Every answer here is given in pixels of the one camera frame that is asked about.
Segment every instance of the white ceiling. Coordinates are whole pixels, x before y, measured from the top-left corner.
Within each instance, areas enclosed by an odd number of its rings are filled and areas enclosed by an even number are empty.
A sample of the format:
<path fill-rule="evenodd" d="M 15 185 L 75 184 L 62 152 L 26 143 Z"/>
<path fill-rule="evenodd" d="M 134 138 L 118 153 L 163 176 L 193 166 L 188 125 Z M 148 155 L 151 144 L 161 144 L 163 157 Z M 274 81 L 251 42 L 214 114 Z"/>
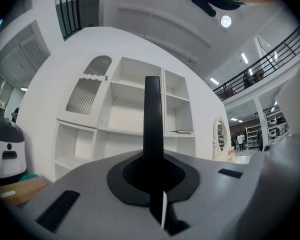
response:
<path fill-rule="evenodd" d="M 118 0 L 117 7 L 112 27 L 155 43 L 204 80 L 219 69 L 224 82 L 245 69 L 241 56 L 234 55 L 242 53 L 236 50 L 243 44 L 248 60 L 258 59 L 253 37 L 281 11 L 277 5 L 242 6 L 234 11 L 216 8 L 216 17 L 209 17 L 191 0 Z M 229 28 L 220 24 L 224 15 L 232 19 Z"/>
<path fill-rule="evenodd" d="M 241 54 L 244 53 L 248 60 L 248 64 L 245 63 Z M 250 65 L 260 59 L 257 47 L 254 39 L 249 39 L 243 46 L 241 46 L 223 65 L 216 69 L 211 75 L 209 75 L 204 81 L 212 89 L 216 89 L 221 84 L 229 81 L 231 78 L 241 73 L 243 70 L 249 68 Z M 213 83 L 210 79 L 214 78 L 218 85 Z"/>

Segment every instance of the floor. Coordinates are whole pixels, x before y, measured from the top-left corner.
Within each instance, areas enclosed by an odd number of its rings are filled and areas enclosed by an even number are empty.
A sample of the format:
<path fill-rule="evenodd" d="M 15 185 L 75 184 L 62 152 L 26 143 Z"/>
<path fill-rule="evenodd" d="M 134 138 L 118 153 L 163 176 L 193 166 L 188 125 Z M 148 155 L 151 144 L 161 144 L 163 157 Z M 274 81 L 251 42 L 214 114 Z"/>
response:
<path fill-rule="evenodd" d="M 249 164 L 251 156 L 258 153 L 257 149 L 246 149 L 242 151 L 236 151 L 233 163 L 235 164 Z"/>
<path fill-rule="evenodd" d="M 242 156 L 252 156 L 253 154 L 258 153 L 257 149 L 246 149 L 246 150 L 236 150 L 235 156 L 236 157 L 242 157 Z"/>

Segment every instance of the ceiling beam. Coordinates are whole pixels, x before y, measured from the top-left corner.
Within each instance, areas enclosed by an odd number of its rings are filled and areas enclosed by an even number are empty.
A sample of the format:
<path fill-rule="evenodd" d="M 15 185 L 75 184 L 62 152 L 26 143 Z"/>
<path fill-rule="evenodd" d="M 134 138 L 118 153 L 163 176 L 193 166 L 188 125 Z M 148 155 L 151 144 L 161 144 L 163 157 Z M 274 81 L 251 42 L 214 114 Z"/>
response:
<path fill-rule="evenodd" d="M 158 40 L 156 38 L 153 38 L 153 37 L 150 37 L 150 36 L 143 36 L 142 34 L 136 34 L 136 33 L 133 33 L 133 34 L 136 35 L 136 36 L 139 36 L 139 37 L 141 37 L 143 39 L 146 39 L 146 40 L 148 40 L 151 43 L 154 43 L 156 45 L 159 45 L 159 46 L 165 47 L 165 48 L 167 48 L 169 50 L 172 50 L 175 53 L 177 53 L 177 54 L 179 54 L 179 55 L 181 55 L 181 56 L 183 56 L 183 57 L 185 57 L 185 58 L 187 58 L 187 59 L 189 59 L 189 60 L 191 60 L 191 61 L 193 61 L 195 63 L 198 63 L 198 61 L 199 61 L 196 57 L 193 57 L 189 53 L 187 53 L 187 52 L 185 52 L 183 50 L 180 50 L 180 49 L 176 48 L 175 46 L 173 46 L 171 44 L 168 44 L 166 42 L 160 41 L 160 40 Z"/>
<path fill-rule="evenodd" d="M 162 12 L 159 12 L 159 11 L 155 11 L 155 10 L 151 10 L 149 8 L 145 8 L 143 6 L 140 6 L 140 5 L 135 5 L 135 4 L 129 4 L 129 3 L 121 3 L 119 6 L 118 6 L 119 10 L 131 10 L 131 11 L 138 11 L 138 12 L 142 12 L 142 13 L 146 13 L 146 14 L 149 14 L 150 16 L 151 15 L 155 15 L 165 21 L 168 21 L 170 23 L 173 23 L 179 27 L 181 27 L 182 29 L 190 32 L 192 35 L 196 36 L 197 38 L 201 39 L 205 45 L 207 47 L 211 47 L 212 46 L 212 43 L 211 41 L 203 36 L 201 33 L 199 33 L 197 30 L 193 29 L 192 27 L 190 27 L 188 24 L 174 18 L 174 17 L 171 17 L 169 14 L 166 14 L 166 13 L 162 13 Z"/>

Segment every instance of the black slot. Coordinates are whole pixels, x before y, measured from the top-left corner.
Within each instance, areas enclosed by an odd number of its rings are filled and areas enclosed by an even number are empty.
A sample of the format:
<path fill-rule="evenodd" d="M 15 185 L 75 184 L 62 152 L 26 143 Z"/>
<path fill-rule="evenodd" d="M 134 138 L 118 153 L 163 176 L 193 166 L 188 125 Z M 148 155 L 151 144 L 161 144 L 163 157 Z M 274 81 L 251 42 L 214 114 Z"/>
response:
<path fill-rule="evenodd" d="M 3 151 L 2 152 L 2 160 L 6 160 L 6 159 L 16 159 L 17 156 L 17 152 L 16 151 Z"/>
<path fill-rule="evenodd" d="M 230 176 L 230 177 L 234 177 L 234 178 L 237 178 L 237 179 L 240 179 L 242 174 L 243 174 L 242 172 L 235 171 L 235 170 L 228 170 L 228 169 L 221 169 L 221 170 L 218 171 L 218 173 L 224 174 L 224 175 L 227 175 L 227 176 Z"/>
<path fill-rule="evenodd" d="M 36 220 L 38 224 L 50 232 L 54 232 L 61 224 L 71 207 L 77 201 L 80 193 L 66 190 L 49 208 Z"/>

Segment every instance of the white column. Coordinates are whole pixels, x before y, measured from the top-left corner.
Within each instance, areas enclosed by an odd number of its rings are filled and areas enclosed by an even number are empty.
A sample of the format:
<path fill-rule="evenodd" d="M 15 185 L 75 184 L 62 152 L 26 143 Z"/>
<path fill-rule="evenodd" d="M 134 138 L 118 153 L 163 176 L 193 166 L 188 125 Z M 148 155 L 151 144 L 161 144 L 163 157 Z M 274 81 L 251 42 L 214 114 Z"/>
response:
<path fill-rule="evenodd" d="M 262 109 L 260 100 L 258 97 L 255 97 L 254 99 L 255 107 L 259 115 L 261 130 L 262 130 L 262 139 L 263 139 L 263 146 L 269 144 L 269 138 L 268 138 L 268 129 L 267 129 L 267 119 L 265 118 L 264 111 Z"/>

